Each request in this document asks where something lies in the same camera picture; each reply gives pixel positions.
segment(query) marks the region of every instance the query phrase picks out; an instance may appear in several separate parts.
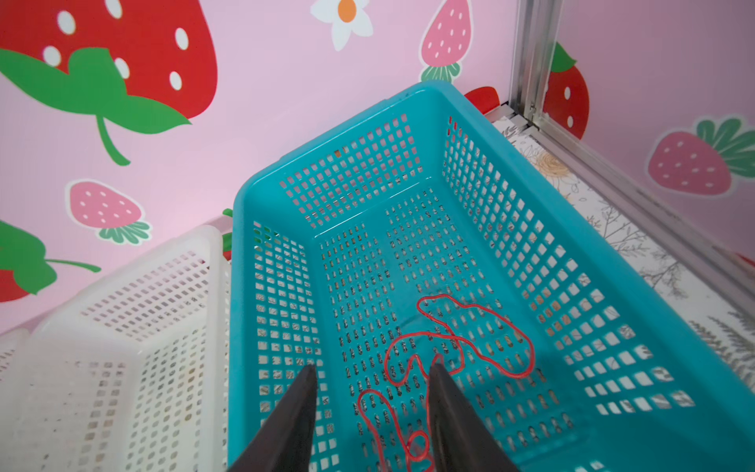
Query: basket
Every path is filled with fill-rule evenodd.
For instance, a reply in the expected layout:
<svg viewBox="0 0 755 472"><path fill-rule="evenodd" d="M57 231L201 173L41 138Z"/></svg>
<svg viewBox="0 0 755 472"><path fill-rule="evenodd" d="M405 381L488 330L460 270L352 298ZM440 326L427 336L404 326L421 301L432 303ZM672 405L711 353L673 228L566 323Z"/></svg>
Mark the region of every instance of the basket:
<svg viewBox="0 0 755 472"><path fill-rule="evenodd" d="M452 86L385 100L255 175L234 208L229 458L313 363L310 470L375 472L360 392L404 437L427 429L417 369L391 341L445 332L415 308L447 293L507 316L534 343L514 380L473 356L455 380L525 471L752 470L749 390ZM448 301L426 310L524 370L513 330ZM460 365L452 342L396 345ZM361 408L391 470L407 468L387 406ZM411 464L425 470L429 462Z"/></svg>
<svg viewBox="0 0 755 472"><path fill-rule="evenodd" d="M230 266L200 227L45 320L0 384L0 470L225 470Z"/></svg>

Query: white plastic basket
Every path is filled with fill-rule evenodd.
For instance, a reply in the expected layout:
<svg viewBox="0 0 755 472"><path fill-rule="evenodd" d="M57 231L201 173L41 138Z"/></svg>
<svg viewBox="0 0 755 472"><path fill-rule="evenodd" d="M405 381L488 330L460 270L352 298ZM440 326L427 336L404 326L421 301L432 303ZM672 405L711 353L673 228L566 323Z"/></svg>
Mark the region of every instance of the white plastic basket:
<svg viewBox="0 0 755 472"><path fill-rule="evenodd" d="M29 337L29 331L26 329L15 329L0 336L0 383L5 379L5 371L11 366L16 351L26 342Z"/></svg>
<svg viewBox="0 0 755 472"><path fill-rule="evenodd" d="M229 264L200 227L81 292L16 352L0 470L224 470Z"/></svg>

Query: rubber band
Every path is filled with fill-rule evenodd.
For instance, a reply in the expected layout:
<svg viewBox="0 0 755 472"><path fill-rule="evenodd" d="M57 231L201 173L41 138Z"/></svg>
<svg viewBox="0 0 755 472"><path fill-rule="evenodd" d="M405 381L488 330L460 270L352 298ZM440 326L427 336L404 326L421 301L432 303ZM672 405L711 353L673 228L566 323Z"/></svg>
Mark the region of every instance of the rubber band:
<svg viewBox="0 0 755 472"><path fill-rule="evenodd" d="M527 340L527 344L529 344L529 364L527 366L527 369L525 369L524 372L515 373L515 372L509 372L506 370L501 364L498 362L495 362L490 357L487 357L484 355L480 350L477 348L477 346L474 345L474 343L462 336L457 336L454 333L454 330L451 329L451 326L448 325L448 323L445 323L441 321L440 319L437 319L435 316L429 314L427 311L423 310L421 305L425 301L429 300L438 300L439 298L447 298L450 301L453 301L456 305L458 305L460 308L464 309L470 309L470 308L477 308L480 309L486 313L490 313L491 315L497 317L499 320L503 321L508 325L510 328L512 328L516 333L518 333L522 338ZM445 339L449 341L456 341L456 344L459 348L459 356L461 357L461 365L453 369L449 372L450 375L456 375L461 373L464 370L465 362L464 362L464 349L462 347L462 344L467 344L472 351L481 359L487 362L488 364L493 365L498 371L507 377L510 378L527 378L529 377L532 372L535 370L535 346L532 344L532 341L530 340L529 336L524 334L522 330L517 328L511 321L504 318L503 316L499 315L498 313L494 312L493 310L490 310L489 308L486 308L479 304L463 304L460 301L453 298L451 295L447 294L440 294L440 295L431 295L427 297L422 297L417 302L417 311L422 313L426 318L430 319L434 323L441 325L443 328L445 328L448 333L448 335L443 335L440 333L434 333L429 331L422 331L422 332L415 332L411 333L409 335L401 335L398 338L394 339L393 342L388 347L388 351L385 355L385 361L383 362L383 368L385 370L385 375L388 379L388 382L392 384L396 388L400 388L402 385L406 384L409 378L409 373L411 372L411 368L413 366L417 366L420 369L420 372L422 373L422 377L425 380L425 383L427 383L427 392L425 394L425 409L427 410L427 423L425 425L426 428L430 428L430 409L427 408L427 398L430 395L430 383L427 381L429 374L425 372L424 366L422 365L422 359L420 358L419 354L413 354L411 357L409 357L408 365L406 366L406 373L404 377L400 381L393 380L390 376L390 370L388 369L388 361L390 359L390 353L391 350L400 342L403 341L406 338L414 338L414 337L420 337L420 336L427 336L428 338L439 338L439 339ZM433 357L433 361L430 363L430 367L433 366L436 362L443 362L443 355L441 353L437 353ZM386 468L386 462L385 462L385 454L383 451L383 445L380 440L380 434L378 433L378 429L372 424L372 422L367 418L367 415L365 411L362 409L362 399L365 395L376 395L382 403L385 404L385 406L390 411L390 415L393 418L393 425L396 428L396 433L399 436L399 443L401 444L402 449L404 449L405 459L406 459L406 470L407 472L411 472L411 463L412 462L422 462L422 461L430 461L430 467L425 470L425 472L434 472L435 470L435 462L433 461L433 457L430 454L430 436L423 430L415 431L412 433L409 438L404 441L403 433L401 432L401 427L399 427L399 418L396 414L396 410L393 409L393 407L388 402L388 399L383 396L382 393L378 392L375 389L367 389L362 391L359 394L359 398L357 399L358 404L358 410L359 414L362 416L362 419L365 420L365 423L367 424L367 428L372 433L372 436L374 437L375 445L377 446L377 455L380 457L380 466L381 466L381 472L387 472L388 469ZM411 453L411 445L414 443L415 440L418 438L424 439L424 447L418 454L412 454Z"/></svg>

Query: orange flower center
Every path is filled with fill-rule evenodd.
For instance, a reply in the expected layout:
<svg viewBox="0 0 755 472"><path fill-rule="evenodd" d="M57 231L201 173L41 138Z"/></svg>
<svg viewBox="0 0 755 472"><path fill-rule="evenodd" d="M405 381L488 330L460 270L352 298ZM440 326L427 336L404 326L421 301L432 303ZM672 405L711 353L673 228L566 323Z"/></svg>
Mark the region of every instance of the orange flower center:
<svg viewBox="0 0 755 472"><path fill-rule="evenodd" d="M338 4L338 17L344 23L351 22L356 16L356 3L354 0L341 0Z"/></svg>

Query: strawberry stem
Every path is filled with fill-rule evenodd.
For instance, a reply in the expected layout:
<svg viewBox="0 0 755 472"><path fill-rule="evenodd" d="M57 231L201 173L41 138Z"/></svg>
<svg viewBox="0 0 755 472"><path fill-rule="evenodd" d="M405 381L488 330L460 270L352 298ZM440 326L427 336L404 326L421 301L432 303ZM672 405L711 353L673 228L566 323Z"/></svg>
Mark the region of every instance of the strawberry stem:
<svg viewBox="0 0 755 472"><path fill-rule="evenodd" d="M83 262L61 261L59 259L45 259L45 262L51 262L53 264L66 264L66 265L69 265L69 266L81 267L82 269L90 270L91 272L94 272L94 273L100 272L102 270L102 269L100 269L97 266L93 266L91 264L84 264Z"/></svg>
<svg viewBox="0 0 755 472"><path fill-rule="evenodd" d="M110 135L107 134L107 128L105 128L105 119L102 116L97 115L97 130L100 132L100 139L102 144L105 145L105 150L110 155L112 161L118 165L129 165L131 161L126 159L117 149L116 145L112 143Z"/></svg>

